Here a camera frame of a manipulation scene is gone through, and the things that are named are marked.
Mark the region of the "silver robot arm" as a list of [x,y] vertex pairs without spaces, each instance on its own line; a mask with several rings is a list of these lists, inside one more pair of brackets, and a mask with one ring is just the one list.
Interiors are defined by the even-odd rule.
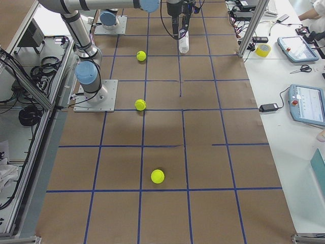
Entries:
[[40,1],[47,10],[61,15],[70,32],[80,63],[75,75],[84,92],[84,101],[90,108],[103,105],[109,91],[101,79],[102,53],[91,39],[81,19],[80,11],[102,10],[111,14],[115,9],[141,9],[147,13],[161,9],[161,1]]
[[113,30],[118,26],[117,20],[118,9],[102,9],[99,19],[104,29]]

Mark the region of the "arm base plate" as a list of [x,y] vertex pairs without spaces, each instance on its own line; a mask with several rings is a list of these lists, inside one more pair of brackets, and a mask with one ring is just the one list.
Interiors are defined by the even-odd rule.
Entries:
[[94,34],[100,36],[124,35],[126,31],[127,16],[116,16],[114,25],[104,25],[103,18],[98,19],[98,25],[95,27]]
[[76,98],[74,112],[113,112],[115,109],[118,80],[102,80],[102,87],[98,93],[89,94],[79,86],[79,93],[83,95]]

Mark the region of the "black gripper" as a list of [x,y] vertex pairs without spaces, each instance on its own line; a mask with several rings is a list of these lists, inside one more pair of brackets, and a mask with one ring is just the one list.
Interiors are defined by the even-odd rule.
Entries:
[[188,31],[194,1],[167,1],[167,13],[172,18],[173,38],[183,38]]

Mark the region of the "tennis ball near arm base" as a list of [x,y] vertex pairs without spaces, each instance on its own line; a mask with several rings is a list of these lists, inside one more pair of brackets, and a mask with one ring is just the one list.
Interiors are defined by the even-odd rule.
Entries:
[[146,105],[145,100],[143,100],[143,99],[137,99],[135,101],[135,108],[138,111],[144,111],[146,109],[146,107],[147,107],[147,105]]

